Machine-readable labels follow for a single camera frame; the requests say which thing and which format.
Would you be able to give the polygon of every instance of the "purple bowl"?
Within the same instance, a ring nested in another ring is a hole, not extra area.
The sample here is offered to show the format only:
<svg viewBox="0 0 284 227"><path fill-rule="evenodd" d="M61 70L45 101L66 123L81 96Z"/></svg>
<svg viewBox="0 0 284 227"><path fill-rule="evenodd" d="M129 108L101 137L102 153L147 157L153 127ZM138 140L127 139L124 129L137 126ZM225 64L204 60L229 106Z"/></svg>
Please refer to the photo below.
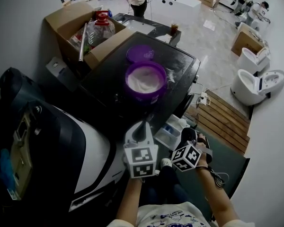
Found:
<svg viewBox="0 0 284 227"><path fill-rule="evenodd" d="M154 55L153 49L146 44L135 45L126 53L126 57L130 62L136 63L140 61L151 61Z"/></svg>
<svg viewBox="0 0 284 227"><path fill-rule="evenodd" d="M162 86L159 89L157 89L156 91L151 92L151 93L140 93L140 92L137 92L137 91L130 88L130 86L128 85L129 75L131 73L133 73L134 70L136 70L138 68L142 68L142 67L151 67L152 69L154 69L157 72L157 75L162 80ZM127 69L126 74L125 74L125 83L126 83L126 89L132 97L134 97L136 100L138 100L139 102L142 102L144 104L153 104L166 91L167 75L166 75L164 68L161 65L159 65L155 62L152 62L152 61L141 61L141 62L137 62L137 63L132 64Z"/></svg>

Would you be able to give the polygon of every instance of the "black cable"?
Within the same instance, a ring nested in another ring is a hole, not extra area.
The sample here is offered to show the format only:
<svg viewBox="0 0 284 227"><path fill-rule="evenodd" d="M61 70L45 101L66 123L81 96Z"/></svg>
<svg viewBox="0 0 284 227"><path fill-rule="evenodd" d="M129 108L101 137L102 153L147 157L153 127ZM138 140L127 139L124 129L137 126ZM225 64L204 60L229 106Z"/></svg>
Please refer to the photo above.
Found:
<svg viewBox="0 0 284 227"><path fill-rule="evenodd" d="M212 11L221 11L222 13L231 13L229 11L223 11L223 10L220 10L220 9L212 9Z"/></svg>
<svg viewBox="0 0 284 227"><path fill-rule="evenodd" d="M225 181L217 173L215 173L210 166L196 166L196 169L197 168L203 168L203 169L206 169L207 171L209 171L210 174L212 175L213 179L214 179L214 183L216 184L216 186L218 188L223 188L225 186Z"/></svg>
<svg viewBox="0 0 284 227"><path fill-rule="evenodd" d="M231 26L235 27L232 23L228 22L226 19L221 18L220 16L218 16L218 15L215 13L215 10L213 10L213 13L214 13L220 20L224 20L225 22L229 23Z"/></svg>
<svg viewBox="0 0 284 227"><path fill-rule="evenodd" d="M202 99L203 97L200 96L200 97L197 98L197 101L196 101L196 103L195 103L196 109L198 109L198 107L199 107L199 104L198 104L199 98ZM197 113L196 124L195 124L195 126L193 127L194 130L197 128L198 122L199 122L199 114Z"/></svg>
<svg viewBox="0 0 284 227"><path fill-rule="evenodd" d="M152 1L152 0L151 0ZM148 3L151 5L151 1L148 0ZM152 9L151 9L151 20L152 20Z"/></svg>
<svg viewBox="0 0 284 227"><path fill-rule="evenodd" d="M127 13L129 13L129 11L131 10L131 4L129 3L128 0L126 0L126 1L127 1L127 3L128 3L128 11L127 11Z"/></svg>

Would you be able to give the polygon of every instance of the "black and white machine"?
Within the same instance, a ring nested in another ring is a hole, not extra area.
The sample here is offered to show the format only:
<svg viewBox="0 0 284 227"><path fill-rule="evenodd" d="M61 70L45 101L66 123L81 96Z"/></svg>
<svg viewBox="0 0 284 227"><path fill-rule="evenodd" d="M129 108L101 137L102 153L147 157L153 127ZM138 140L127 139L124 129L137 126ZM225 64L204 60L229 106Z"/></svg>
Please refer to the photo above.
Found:
<svg viewBox="0 0 284 227"><path fill-rule="evenodd" d="M13 200L47 214L67 213L122 177L124 142L44 101L38 85L17 69L0 78L1 179Z"/></svg>
<svg viewBox="0 0 284 227"><path fill-rule="evenodd" d="M83 120L45 102L30 102L11 147L14 197L38 198L41 206L55 199L52 211L72 211L120 180L123 153L122 145Z"/></svg>

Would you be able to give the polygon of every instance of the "metal pipe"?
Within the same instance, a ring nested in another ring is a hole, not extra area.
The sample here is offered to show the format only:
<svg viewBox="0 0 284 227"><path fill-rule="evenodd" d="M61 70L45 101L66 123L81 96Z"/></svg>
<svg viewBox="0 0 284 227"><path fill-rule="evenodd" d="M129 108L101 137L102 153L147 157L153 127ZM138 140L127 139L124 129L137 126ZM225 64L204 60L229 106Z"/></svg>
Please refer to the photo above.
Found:
<svg viewBox="0 0 284 227"><path fill-rule="evenodd" d="M83 29L82 41L81 41L81 46L80 46L80 51L79 51L79 61L83 61L83 56L84 56L84 41L85 41L85 36L86 36L86 28L87 28L87 23L85 23L84 29Z"/></svg>

